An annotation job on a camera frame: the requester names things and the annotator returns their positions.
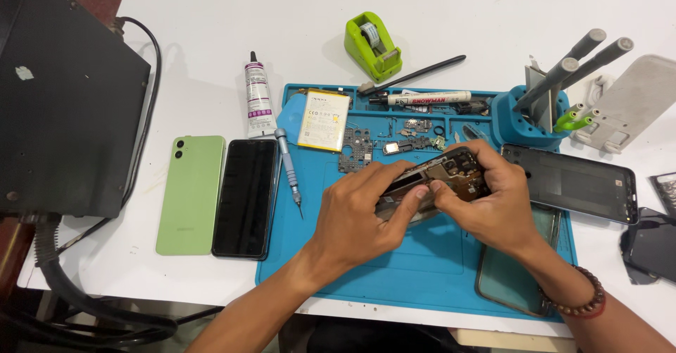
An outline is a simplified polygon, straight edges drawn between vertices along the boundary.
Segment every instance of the blue tool holder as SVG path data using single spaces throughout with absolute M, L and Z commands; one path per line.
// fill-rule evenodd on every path
M 528 127 L 519 128 L 520 114 L 512 111 L 512 103 L 522 95 L 525 87 L 517 86 L 509 92 L 472 91 L 473 97 L 486 97 L 492 105 L 490 114 L 457 115 L 448 104 L 442 104 L 444 111 L 433 107 L 433 113 L 413 113 L 399 106 L 370 105 L 368 98 L 356 95 L 356 86 L 327 86 L 309 84 L 287 84 L 284 87 L 283 110 L 277 123 L 287 130 L 289 150 L 298 176 L 299 189 L 303 194 L 303 214 L 301 219 L 297 205 L 293 202 L 292 191 L 280 185 L 273 226 L 270 234 L 270 248 L 265 261 L 258 263 L 256 284 L 259 284 L 279 270 L 312 236 L 319 214 L 322 192 L 344 174 L 338 172 L 338 153 L 325 150 L 299 147 L 298 131 L 305 105 L 305 95 L 298 93 L 301 88 L 338 90 L 341 88 L 353 98 L 348 114 L 348 126 L 369 129 L 372 140 L 396 141 L 406 137 L 397 134 L 403 128 L 406 119 L 429 119 L 433 126 L 441 125 L 445 129 L 447 146 L 454 143 L 453 134 L 466 141 L 462 132 L 464 125 L 479 131 L 495 149 L 504 142 L 534 145 L 539 148 L 555 149 L 562 137 L 529 131 Z M 390 88 L 390 94 L 401 93 L 402 88 Z M 439 89 L 414 89 L 417 92 L 447 91 Z M 565 96 L 557 105 L 557 111 L 563 112 L 568 101 Z M 502 109 L 510 106 L 509 114 Z M 393 123 L 392 136 L 389 124 Z M 503 131 L 506 125 L 514 124 L 514 129 Z M 433 129 L 427 134 L 434 137 Z M 374 148 L 373 159 L 391 163 L 406 159 L 422 163 L 441 151 L 428 147 L 425 150 L 411 150 L 394 155 L 383 155 L 381 148 Z M 335 282 L 319 290 L 314 296 L 340 299 L 347 302 L 366 302 L 383 305 L 399 305 L 410 308 L 443 310 L 492 316 L 525 318 L 562 322 L 558 314 L 551 312 L 544 318 L 535 318 L 513 310 L 504 305 L 487 300 L 475 291 L 475 280 L 481 243 L 469 233 L 463 231 L 445 214 L 428 219 L 411 227 L 406 232 L 401 246 L 393 252 L 384 254 L 370 262 L 355 267 Z M 572 239 L 570 217 L 564 211 L 561 218 L 557 252 L 570 263 L 577 263 L 575 244 Z

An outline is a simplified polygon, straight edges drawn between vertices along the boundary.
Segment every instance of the smartphone back cover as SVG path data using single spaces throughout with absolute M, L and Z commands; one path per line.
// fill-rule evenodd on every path
M 179 141 L 183 141 L 182 147 L 177 147 Z M 155 246 L 158 254 L 210 254 L 224 143 L 222 136 L 174 140 Z

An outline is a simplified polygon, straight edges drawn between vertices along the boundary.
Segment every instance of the white table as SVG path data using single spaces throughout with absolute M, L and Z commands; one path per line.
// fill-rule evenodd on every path
M 594 27 L 608 33 L 602 46 L 620 36 L 636 43 L 629 55 L 603 68 L 605 73 L 619 76 L 647 53 L 676 58 L 676 0 L 123 0 L 119 14 L 142 21 L 159 40 L 164 75 L 136 190 L 118 219 L 61 255 L 72 280 L 90 294 L 214 305 L 228 304 L 253 288 L 256 262 L 155 253 L 170 145 L 182 135 L 245 138 L 243 65 L 250 50 L 266 66 L 277 114 L 286 83 L 367 81 L 343 47 L 345 22 L 364 11 L 380 16 L 401 47 L 399 76 L 468 56 L 461 65 L 407 83 L 411 87 L 509 90 L 524 83 L 529 54 L 547 69 Z M 125 32 L 126 43 L 154 64 L 145 34 L 134 25 Z M 561 150 L 630 167 L 638 176 L 639 204 L 662 211 L 646 177 L 676 170 L 675 121 L 672 107 L 622 155 L 605 155 L 570 140 Z M 65 217 L 60 242 L 96 221 Z M 676 287 L 664 281 L 630 285 L 618 253 L 618 224 L 580 215 L 573 215 L 572 223 L 580 265 L 676 343 L 671 322 Z M 33 262 L 31 253 L 18 284 L 46 289 Z M 330 299 L 310 298 L 301 311 L 570 336 L 563 324 Z

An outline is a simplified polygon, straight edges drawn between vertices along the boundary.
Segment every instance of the glue tube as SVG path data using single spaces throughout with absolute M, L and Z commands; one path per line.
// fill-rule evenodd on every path
M 472 92 L 436 92 L 436 93 L 407 93 L 407 94 L 376 94 L 368 98 L 370 105 L 431 105 L 433 103 L 469 102 Z
M 256 53 L 253 51 L 251 51 L 251 63 L 244 67 L 244 76 L 247 80 L 248 137 L 272 135 L 277 129 L 277 122 L 270 101 L 268 77 L 263 64 L 256 60 Z

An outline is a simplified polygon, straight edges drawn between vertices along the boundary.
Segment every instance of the gray tool handle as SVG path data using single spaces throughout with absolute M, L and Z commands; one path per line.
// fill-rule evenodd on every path
M 609 46 L 606 46 L 597 53 L 591 60 L 580 66 L 580 69 L 577 72 L 573 73 L 563 81 L 561 84 L 561 89 L 567 89 L 575 82 L 582 80 L 584 77 L 587 77 L 589 74 L 596 71 L 596 69 L 612 63 L 613 61 L 620 58 L 625 53 L 633 49 L 633 41 L 629 37 L 620 37 L 614 43 Z
M 295 177 L 295 170 L 293 169 L 292 156 L 289 153 L 283 153 L 282 161 L 284 162 L 284 169 L 287 170 L 289 185 L 298 186 L 298 179 Z
M 537 101 L 538 98 L 542 97 L 549 89 L 554 85 L 559 84 L 561 81 L 565 80 L 570 76 L 572 72 L 575 72 L 579 67 L 579 63 L 576 59 L 572 57 L 566 57 L 559 61 L 555 67 L 550 70 L 545 78 L 538 82 L 536 87 L 530 89 L 528 93 L 524 94 L 517 105 L 512 108 L 513 111 L 521 111 L 530 106 L 531 103 Z
M 594 50 L 603 40 L 606 39 L 606 32 L 603 29 L 594 28 L 589 31 L 585 37 L 582 37 L 575 46 L 570 49 L 566 57 L 573 57 L 576 60 L 581 60 Z

